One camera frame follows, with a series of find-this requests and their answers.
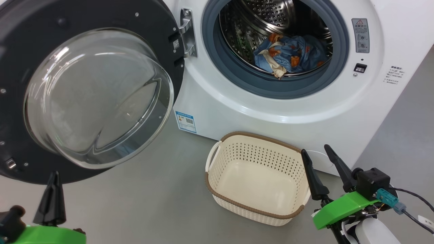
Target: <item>beige basket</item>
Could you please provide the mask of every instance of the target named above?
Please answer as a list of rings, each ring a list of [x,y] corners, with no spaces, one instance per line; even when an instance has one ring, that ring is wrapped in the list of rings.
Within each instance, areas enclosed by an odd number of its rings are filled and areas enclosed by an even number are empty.
[[[233,132],[211,149],[205,183],[225,209],[281,226],[310,198],[301,150],[261,135]]]

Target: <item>gray floor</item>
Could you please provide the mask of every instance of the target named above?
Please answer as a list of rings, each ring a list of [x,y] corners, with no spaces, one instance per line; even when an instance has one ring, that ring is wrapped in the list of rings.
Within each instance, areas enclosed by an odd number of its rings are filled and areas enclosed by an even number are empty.
[[[399,98],[356,166],[378,167],[392,184],[434,203],[434,50]],[[204,162],[213,140],[177,129],[170,122],[144,153],[106,173],[64,185],[68,228],[82,228],[89,244],[118,243],[335,243],[328,230],[314,228],[318,202],[283,227],[239,217],[213,200],[204,184]],[[340,179],[319,173],[336,198]],[[19,204],[31,223],[44,187],[0,178],[0,211]],[[434,219],[418,199],[400,195],[413,215]],[[432,236],[405,216],[389,211],[383,220],[402,243],[432,243]]]

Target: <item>transparent glass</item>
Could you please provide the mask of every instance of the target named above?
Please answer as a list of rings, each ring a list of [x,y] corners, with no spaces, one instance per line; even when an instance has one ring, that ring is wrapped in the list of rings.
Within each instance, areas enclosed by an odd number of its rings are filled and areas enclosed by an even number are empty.
[[[122,30],[95,30],[59,46],[27,91],[27,129],[84,168],[108,168],[143,150],[173,106],[169,75],[151,48]]]

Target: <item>front-load washing machine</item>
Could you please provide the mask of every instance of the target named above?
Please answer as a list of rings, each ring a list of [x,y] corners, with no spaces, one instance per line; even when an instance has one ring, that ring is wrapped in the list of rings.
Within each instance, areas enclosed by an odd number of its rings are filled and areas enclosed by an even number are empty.
[[[429,0],[0,3],[0,174],[38,184],[128,161],[172,107],[182,130],[266,135],[336,174],[323,145],[353,166],[434,43]],[[254,55],[273,33],[327,60],[276,78]]]

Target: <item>crumpled fabric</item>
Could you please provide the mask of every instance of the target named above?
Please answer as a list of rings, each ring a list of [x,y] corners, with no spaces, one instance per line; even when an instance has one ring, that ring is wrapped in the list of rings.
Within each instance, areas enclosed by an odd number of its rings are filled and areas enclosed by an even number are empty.
[[[309,35],[287,37],[271,34],[253,54],[256,66],[279,79],[285,73],[312,70],[328,59],[324,44]]]

